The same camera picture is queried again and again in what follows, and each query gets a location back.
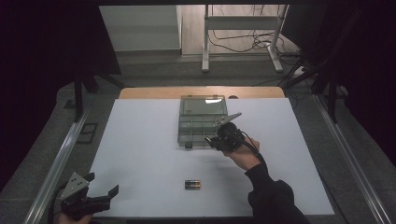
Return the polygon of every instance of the clear plastic box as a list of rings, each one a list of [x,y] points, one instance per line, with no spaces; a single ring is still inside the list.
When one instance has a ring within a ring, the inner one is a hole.
[[[182,96],[177,141],[181,147],[209,147],[205,137],[216,135],[215,122],[228,115],[224,96]]]

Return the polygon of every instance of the cable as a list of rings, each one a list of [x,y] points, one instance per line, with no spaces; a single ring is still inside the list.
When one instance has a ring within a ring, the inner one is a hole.
[[[304,63],[305,61],[305,57],[302,57],[299,59],[299,61],[297,61],[294,66],[289,70],[288,74],[285,75],[282,80],[279,81],[279,83],[277,83],[277,86],[280,87],[280,84],[282,84],[282,82],[284,82],[285,80],[289,81],[290,77],[292,75],[294,75],[295,71],[297,71],[297,69]]]
[[[262,5],[262,10],[260,11],[260,15],[262,15],[262,11],[264,10],[265,5]]]
[[[262,34],[262,35],[235,35],[235,36],[227,36],[227,37],[217,37],[215,36],[216,39],[223,40],[223,39],[235,39],[235,38],[242,38],[242,37],[256,37],[256,36],[265,36],[265,35],[272,35],[273,33],[267,33],[267,34]]]
[[[264,82],[259,82],[259,83],[256,83],[256,84],[252,85],[252,87],[259,86],[259,85],[261,85],[261,84],[268,83],[268,82],[278,81],[278,80],[280,80],[280,79],[282,79],[282,78],[283,78],[283,77],[279,77],[279,78],[277,78],[277,79],[272,79],[272,80],[267,80],[267,81],[264,81]]]
[[[254,146],[254,148],[256,148],[256,150],[259,151],[259,149],[256,147],[256,145],[254,145],[254,142],[251,140],[251,138],[248,136],[248,134],[245,133],[245,132],[242,132],[242,131],[241,131],[241,133],[243,133],[244,135],[246,135],[247,138],[248,138],[248,140],[249,140],[249,141],[251,142],[251,144]]]
[[[220,5],[220,11],[221,11],[221,13],[222,13],[223,16],[224,16],[224,11],[222,10],[222,6],[223,6],[223,5]]]
[[[254,6],[254,5],[251,5],[251,6],[250,6],[250,11],[249,11],[249,13],[248,13],[247,15],[250,15],[250,13],[253,11],[253,6]]]
[[[281,36],[279,37],[279,39],[282,41],[282,49],[284,51],[284,52],[281,52],[276,46],[276,50],[278,50],[279,54],[292,56],[292,57],[301,57],[302,56],[302,54],[299,53],[299,52],[288,52],[288,51],[286,51],[286,49],[285,49],[285,40]]]
[[[246,146],[247,148],[249,148],[249,149],[253,152],[254,156],[255,156],[257,159],[259,159],[259,161],[265,166],[265,169],[268,170],[267,165],[266,165],[265,160],[264,160],[264,157],[262,156],[262,154],[260,153],[260,151],[259,151],[259,150],[256,148],[256,146],[254,145],[254,143],[253,143],[253,141],[251,140],[251,138],[250,138],[246,133],[244,133],[244,134],[247,136],[247,138],[250,140],[250,142],[251,142],[253,145],[251,145],[250,143],[248,143],[248,142],[245,141],[245,140],[242,140],[242,139],[238,138],[237,136],[234,136],[233,134],[230,134],[230,133],[226,133],[226,134],[227,134],[227,136],[230,136],[231,138],[233,138],[233,139],[236,140],[237,142],[239,142],[239,143],[241,143],[242,145],[244,145],[244,146]]]
[[[311,93],[311,92],[304,92],[304,96],[299,98],[296,92],[293,92],[291,90],[285,90],[285,92],[289,94],[290,99],[293,99],[295,101],[295,105],[292,106],[293,109],[297,107],[299,101],[303,100],[309,93]]]
[[[209,39],[209,42],[210,42],[213,46],[225,48],[225,49],[228,49],[228,50],[233,51],[233,52],[243,53],[243,52],[248,52],[248,51],[254,49],[254,47],[252,47],[252,48],[250,48],[250,49],[243,49],[243,50],[230,49],[230,48],[225,47],[225,46],[223,46],[223,45],[218,45],[218,44],[213,43],[212,40],[210,39],[210,36],[209,36],[209,35],[207,36],[207,38]]]
[[[67,182],[63,183],[61,186],[59,186],[52,194],[50,200],[49,200],[49,212],[47,215],[47,223],[48,224],[53,224],[53,217],[55,216],[54,213],[54,206],[55,206],[55,202],[56,202],[56,197],[58,196],[59,192],[66,188]]]

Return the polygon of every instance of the black cable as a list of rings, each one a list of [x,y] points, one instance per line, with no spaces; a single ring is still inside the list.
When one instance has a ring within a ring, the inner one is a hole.
[[[284,58],[288,58],[288,57],[291,58],[291,57],[293,57],[293,56],[282,56],[282,55],[279,55],[279,60],[280,60],[283,64],[295,65],[295,63],[291,63],[291,62],[285,61]]]
[[[247,15],[250,15],[250,13],[253,11],[253,6],[254,6],[254,5],[251,5],[250,11],[249,11],[249,13],[248,13]]]
[[[267,39],[265,39],[265,40],[260,40],[259,38],[260,38],[261,36],[262,36],[262,35],[255,35],[255,36],[253,37],[254,40],[253,40],[252,46],[253,46],[255,49],[266,49],[267,46],[271,44],[270,38],[267,38]]]
[[[294,66],[289,70],[288,74],[285,75],[282,80],[279,81],[279,83],[277,83],[277,86],[280,87],[280,84],[282,84],[282,82],[284,82],[285,80],[289,81],[290,78],[294,75],[295,71],[297,71],[297,69],[303,65],[303,63],[305,62],[305,57],[301,57],[299,59],[299,61],[297,61]]]
[[[273,33],[267,33],[267,34],[262,34],[262,35],[234,35],[234,36],[227,36],[227,37],[217,37],[217,36],[215,36],[215,38],[219,39],[219,40],[223,40],[223,39],[235,39],[235,38],[242,38],[242,37],[256,37],[256,36],[261,37],[261,36],[272,35],[272,34]]]
[[[256,150],[259,151],[259,149],[256,147],[256,145],[254,145],[254,142],[251,140],[251,138],[248,136],[248,134],[245,133],[245,132],[242,132],[242,131],[241,131],[241,133],[243,133],[244,135],[246,135],[247,138],[248,138],[248,140],[249,140],[249,141],[251,142],[251,144],[254,146],[254,148],[256,148]]]
[[[264,81],[264,82],[259,82],[259,83],[254,84],[252,87],[255,87],[255,86],[258,86],[258,85],[261,85],[261,84],[264,84],[264,83],[268,83],[268,82],[278,81],[278,80],[280,80],[282,78],[283,77],[279,77],[277,79],[272,79],[272,80],[267,80],[267,81]]]
[[[287,83],[289,83],[291,77],[292,76],[289,76],[289,78],[287,79]],[[307,91],[303,92],[304,95],[300,98],[298,97],[297,92],[294,92],[291,89],[284,89],[284,91],[289,94],[290,98],[295,101],[295,105],[292,107],[293,109],[295,109],[297,107],[297,105],[299,104],[299,101],[303,100],[309,93],[311,93],[309,90],[308,82],[306,80],[304,80],[304,82],[305,82]]]
[[[47,223],[48,224],[53,224],[53,217],[55,216],[54,210],[55,210],[55,202],[56,202],[56,197],[58,196],[59,192],[66,188],[67,181],[63,183],[61,186],[59,186],[52,194],[50,200],[49,200],[49,212],[47,215]]]
[[[281,52],[281,51],[277,48],[277,46],[276,46],[276,51],[277,51],[277,53],[278,53],[280,56],[290,56],[290,57],[301,57],[301,56],[302,56],[301,53],[296,53],[296,52],[295,52],[295,53],[292,53],[292,52],[286,51],[286,49],[285,49],[285,40],[284,40],[281,36],[279,36],[278,39],[280,39],[280,40],[282,41],[281,47],[282,47],[282,49],[283,49],[283,51],[284,51],[284,52]]]
[[[209,36],[209,35],[207,36],[207,38],[209,39],[209,42],[210,42],[213,46],[225,48],[225,49],[228,49],[228,50],[233,51],[233,52],[243,53],[243,52],[248,52],[248,51],[254,49],[253,47],[250,48],[250,49],[243,49],[243,50],[230,49],[230,48],[225,47],[225,46],[223,46],[223,45],[218,45],[218,44],[213,43],[212,40],[210,39],[210,36]]]
[[[222,6],[223,6],[223,5],[220,5],[220,11],[221,11],[221,13],[222,13],[223,16],[224,16],[224,11],[222,10]]]
[[[241,143],[242,145],[244,145],[244,146],[246,146],[247,148],[249,148],[249,149],[253,152],[254,156],[255,156],[257,159],[259,159],[259,161],[260,161],[263,165],[265,165],[265,167],[266,167],[266,163],[265,163],[264,157],[262,156],[262,154],[260,153],[260,151],[256,148],[256,146],[254,146],[254,144],[251,145],[251,144],[248,143],[247,141],[242,140],[242,139],[238,138],[237,136],[234,136],[233,134],[230,134],[230,133],[227,133],[227,136],[230,136],[230,137],[233,138],[234,140],[238,141],[238,142]]]
[[[262,5],[262,11],[264,10],[265,5]],[[260,11],[260,15],[262,15],[262,11]]]

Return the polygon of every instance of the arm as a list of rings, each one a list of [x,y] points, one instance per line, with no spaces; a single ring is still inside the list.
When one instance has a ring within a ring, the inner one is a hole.
[[[82,217],[79,221],[75,221],[73,218],[68,217],[65,213],[61,213],[58,217],[58,224],[89,224],[92,215]]]
[[[257,141],[248,141],[260,148]],[[265,161],[260,161],[246,146],[235,152],[223,152],[239,167],[246,170],[246,175],[253,185],[248,195],[248,202],[253,209],[255,223],[309,223],[304,214],[294,205],[292,189],[283,181],[274,181],[268,174]]]

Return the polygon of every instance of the metal frame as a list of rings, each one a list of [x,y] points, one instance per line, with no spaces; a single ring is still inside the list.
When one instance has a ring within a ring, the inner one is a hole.
[[[90,109],[92,107],[92,101],[94,96],[89,94],[85,103],[84,112],[82,113],[78,122],[74,122],[64,139],[64,143],[59,149],[58,155],[56,156],[52,166],[49,169],[49,173],[47,174],[46,179],[44,180],[43,185],[40,188],[40,191],[37,193],[35,197],[35,201],[30,207],[29,212],[23,223],[32,223],[36,224],[40,221],[43,216],[45,209],[47,208],[47,204],[50,201],[50,197],[53,191],[56,188],[59,177],[61,176],[64,166],[67,163],[67,160],[70,156],[70,153],[73,149],[74,144],[77,141],[79,132],[85,122],[85,119],[88,117],[90,113]]]
[[[275,70],[283,72],[282,65],[276,53],[276,41],[282,29],[289,5],[283,5],[278,16],[209,16],[209,5],[205,5],[205,33],[202,53],[202,71],[209,71],[209,30],[275,30],[271,44],[267,47]]]
[[[341,132],[340,128],[338,127],[337,123],[332,121],[332,118],[327,113],[327,106],[326,102],[324,102],[323,97],[318,95],[314,95],[314,99],[316,100],[319,110],[325,119],[332,136],[334,137],[337,146],[339,147],[341,154],[343,154],[346,164],[352,173],[353,177],[356,180],[356,183],[361,190],[361,194],[364,196],[367,204],[369,205],[377,223],[381,224],[391,224],[392,221],[385,210],[384,205],[381,202],[381,199],[376,194],[375,188],[370,183],[367,176],[364,174],[361,166],[359,165],[358,160],[356,159],[355,155],[353,154],[352,149],[350,148],[347,140],[345,139],[343,133]]]

